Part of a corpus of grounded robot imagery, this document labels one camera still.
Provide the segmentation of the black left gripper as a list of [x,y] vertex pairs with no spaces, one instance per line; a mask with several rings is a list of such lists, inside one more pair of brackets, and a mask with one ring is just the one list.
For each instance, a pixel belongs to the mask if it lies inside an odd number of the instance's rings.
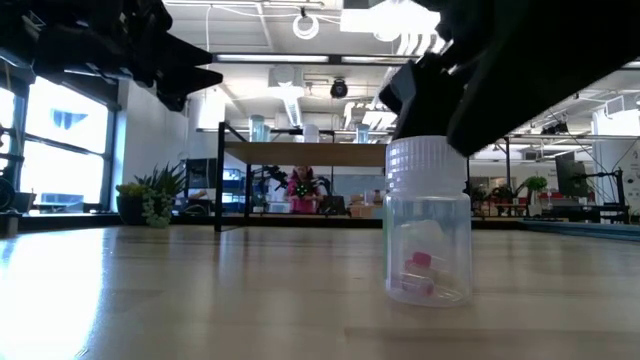
[[[152,88],[158,72],[159,52],[173,24],[162,0],[118,0],[122,55],[117,66],[124,77]],[[211,64],[210,52],[167,35],[167,66]],[[202,68],[174,69],[158,78],[158,99],[173,112],[182,112],[189,94],[223,82],[219,72]]]

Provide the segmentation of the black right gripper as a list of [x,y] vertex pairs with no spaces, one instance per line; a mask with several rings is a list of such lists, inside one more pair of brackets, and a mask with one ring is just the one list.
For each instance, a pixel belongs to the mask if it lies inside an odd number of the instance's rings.
[[467,60],[464,85],[439,59],[402,65],[379,93],[397,116],[393,140],[445,136],[464,156],[640,57],[640,0],[414,0]]

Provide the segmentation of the clear bottle pink contents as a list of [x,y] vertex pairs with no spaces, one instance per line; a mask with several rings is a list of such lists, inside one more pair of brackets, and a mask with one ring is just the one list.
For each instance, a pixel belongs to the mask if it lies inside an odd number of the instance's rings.
[[472,297],[471,201],[466,160],[444,136],[386,147],[385,290],[392,299],[454,307]]

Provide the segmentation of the wooden shelf black metal legs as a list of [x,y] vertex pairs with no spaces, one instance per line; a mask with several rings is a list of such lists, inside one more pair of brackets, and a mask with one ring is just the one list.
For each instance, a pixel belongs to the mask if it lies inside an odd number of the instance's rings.
[[[435,180],[444,180],[444,185],[453,186],[454,195],[462,194],[463,183],[466,180],[467,158],[461,155],[447,143],[443,136],[417,136],[403,138],[390,144],[353,144],[353,143],[295,143],[295,142],[248,142],[234,128],[226,122],[218,125],[218,171],[222,171],[224,155],[229,154],[246,165],[247,183],[246,199],[250,201],[252,194],[251,167],[253,165],[312,165],[327,167],[378,167],[391,171],[399,167],[400,170],[410,170],[410,162],[416,160],[417,170],[426,170],[426,175],[416,175],[418,190],[435,190],[436,183],[427,185],[427,176]],[[239,139],[238,142],[227,142],[227,132]],[[276,215],[260,220],[251,217],[250,205],[245,205],[244,226],[262,227],[326,227],[326,228],[357,228],[382,229],[387,220],[355,219],[349,220],[342,215],[337,218],[322,220],[320,215],[309,215],[307,218],[296,219],[302,215]]]

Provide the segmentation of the overhead light bar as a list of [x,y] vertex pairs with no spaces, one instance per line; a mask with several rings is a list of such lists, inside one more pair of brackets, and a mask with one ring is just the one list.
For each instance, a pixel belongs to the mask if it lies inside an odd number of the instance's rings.
[[211,64],[292,64],[328,66],[398,67],[408,61],[420,61],[422,56],[381,54],[302,54],[302,53],[231,53],[211,54]]

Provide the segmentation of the potted green succulent plant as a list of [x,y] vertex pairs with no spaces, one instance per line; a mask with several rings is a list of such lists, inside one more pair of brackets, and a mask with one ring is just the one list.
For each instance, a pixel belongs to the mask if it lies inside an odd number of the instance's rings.
[[180,164],[155,166],[150,175],[135,176],[133,182],[116,186],[118,214],[129,226],[166,228],[185,185],[185,170]]

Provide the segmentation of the black computer monitor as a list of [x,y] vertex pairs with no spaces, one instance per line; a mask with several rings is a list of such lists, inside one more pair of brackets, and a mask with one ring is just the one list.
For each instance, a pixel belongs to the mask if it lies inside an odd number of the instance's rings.
[[556,175],[559,192],[565,197],[588,197],[589,186],[586,181],[586,169],[575,156],[565,154],[555,157]]

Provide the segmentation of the large window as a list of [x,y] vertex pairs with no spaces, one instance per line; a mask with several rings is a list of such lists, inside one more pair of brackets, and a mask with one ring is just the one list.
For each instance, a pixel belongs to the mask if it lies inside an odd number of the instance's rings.
[[0,173],[41,213],[105,210],[113,121],[105,104],[44,78],[0,82]]

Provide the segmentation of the cardboard box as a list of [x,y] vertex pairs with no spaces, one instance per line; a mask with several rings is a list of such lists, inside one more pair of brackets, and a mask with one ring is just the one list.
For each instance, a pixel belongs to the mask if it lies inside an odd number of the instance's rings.
[[376,218],[383,207],[383,197],[378,190],[351,195],[347,210],[354,218]]

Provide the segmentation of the person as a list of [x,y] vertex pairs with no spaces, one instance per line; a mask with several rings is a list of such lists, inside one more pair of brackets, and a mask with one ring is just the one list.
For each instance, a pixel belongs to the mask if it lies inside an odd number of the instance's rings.
[[323,195],[316,184],[313,169],[307,165],[293,167],[288,180],[286,198],[293,214],[315,214]]

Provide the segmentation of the black aluminium table frame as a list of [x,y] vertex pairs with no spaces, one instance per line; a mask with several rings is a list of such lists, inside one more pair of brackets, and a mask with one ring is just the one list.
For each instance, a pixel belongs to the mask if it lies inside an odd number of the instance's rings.
[[[44,214],[14,216],[19,233],[77,230],[116,227],[123,224],[117,214]],[[173,225],[204,226],[218,232],[241,227],[286,227],[286,228],[326,228],[326,229],[381,229],[379,219],[339,218],[322,216],[253,216],[224,217],[220,225],[212,216],[176,216]],[[616,241],[640,243],[640,225],[573,223],[561,221],[518,220],[500,218],[495,220],[473,220],[474,230],[532,231],[567,236],[592,237]]]

